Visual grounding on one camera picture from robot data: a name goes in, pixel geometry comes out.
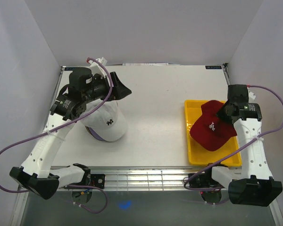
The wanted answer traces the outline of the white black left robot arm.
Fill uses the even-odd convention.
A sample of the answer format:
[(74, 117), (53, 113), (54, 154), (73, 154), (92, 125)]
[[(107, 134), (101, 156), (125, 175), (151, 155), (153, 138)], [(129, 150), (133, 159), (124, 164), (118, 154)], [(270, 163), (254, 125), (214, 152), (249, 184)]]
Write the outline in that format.
[(121, 100), (132, 91), (118, 78), (116, 72), (104, 73), (99, 68), (73, 67), (69, 83), (57, 94), (48, 126), (20, 167), (13, 167), (9, 175), (23, 188), (47, 200), (58, 188), (75, 185), (86, 188), (90, 169), (79, 163), (52, 170), (53, 160), (67, 134), (79, 120), (93, 115), (104, 104)]

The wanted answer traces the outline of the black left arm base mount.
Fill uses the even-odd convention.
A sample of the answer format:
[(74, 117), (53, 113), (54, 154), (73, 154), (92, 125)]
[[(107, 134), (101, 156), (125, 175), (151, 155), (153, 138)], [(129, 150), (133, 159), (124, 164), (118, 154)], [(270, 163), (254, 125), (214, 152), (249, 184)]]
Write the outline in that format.
[(106, 178), (105, 174), (91, 174), (87, 177), (87, 185), (104, 189), (105, 178)]

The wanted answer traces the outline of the red LA baseball cap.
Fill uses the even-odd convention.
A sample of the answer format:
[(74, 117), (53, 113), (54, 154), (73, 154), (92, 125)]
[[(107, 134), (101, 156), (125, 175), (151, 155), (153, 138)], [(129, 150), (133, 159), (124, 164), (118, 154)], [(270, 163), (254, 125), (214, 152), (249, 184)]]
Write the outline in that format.
[(237, 136), (232, 124), (217, 116), (223, 103), (210, 100), (201, 106), (202, 115), (190, 129), (190, 136), (208, 151), (216, 151), (230, 138)]

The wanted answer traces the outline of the white baseball cap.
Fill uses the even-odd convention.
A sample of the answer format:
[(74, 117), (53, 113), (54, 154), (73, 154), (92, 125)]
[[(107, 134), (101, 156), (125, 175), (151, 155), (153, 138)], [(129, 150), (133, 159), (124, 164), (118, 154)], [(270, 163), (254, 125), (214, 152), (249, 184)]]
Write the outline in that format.
[(118, 107), (117, 101), (107, 101), (98, 110), (80, 122), (91, 127), (107, 142), (120, 139), (127, 132), (127, 121)]

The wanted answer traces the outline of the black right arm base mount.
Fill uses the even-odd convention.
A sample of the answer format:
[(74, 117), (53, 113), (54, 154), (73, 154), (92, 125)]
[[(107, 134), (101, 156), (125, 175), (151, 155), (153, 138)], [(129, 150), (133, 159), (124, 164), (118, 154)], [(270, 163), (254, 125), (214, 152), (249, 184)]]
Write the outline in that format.
[(209, 174), (201, 173), (188, 183), (189, 188), (223, 188)]

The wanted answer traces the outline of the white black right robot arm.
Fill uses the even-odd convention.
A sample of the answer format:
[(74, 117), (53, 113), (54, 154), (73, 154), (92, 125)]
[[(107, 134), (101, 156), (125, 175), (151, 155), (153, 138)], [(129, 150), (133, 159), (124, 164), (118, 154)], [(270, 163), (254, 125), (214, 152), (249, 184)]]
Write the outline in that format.
[(221, 119), (232, 124), (238, 135), (237, 142), (242, 159), (241, 175), (237, 176), (220, 163), (213, 163), (204, 174), (209, 187), (220, 184), (228, 191), (233, 204), (267, 207), (283, 190), (267, 164), (260, 106), (248, 85), (229, 85), (227, 102), (217, 113)]

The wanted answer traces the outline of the lavender LA baseball cap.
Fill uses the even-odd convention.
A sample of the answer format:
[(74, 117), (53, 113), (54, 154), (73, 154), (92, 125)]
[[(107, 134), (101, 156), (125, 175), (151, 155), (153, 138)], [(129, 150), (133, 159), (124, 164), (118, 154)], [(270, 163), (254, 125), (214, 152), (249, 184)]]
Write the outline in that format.
[(87, 132), (88, 132), (89, 134), (91, 134), (96, 140), (106, 142), (106, 140), (103, 139), (100, 135), (98, 135), (91, 127), (85, 126), (85, 128), (86, 128)]

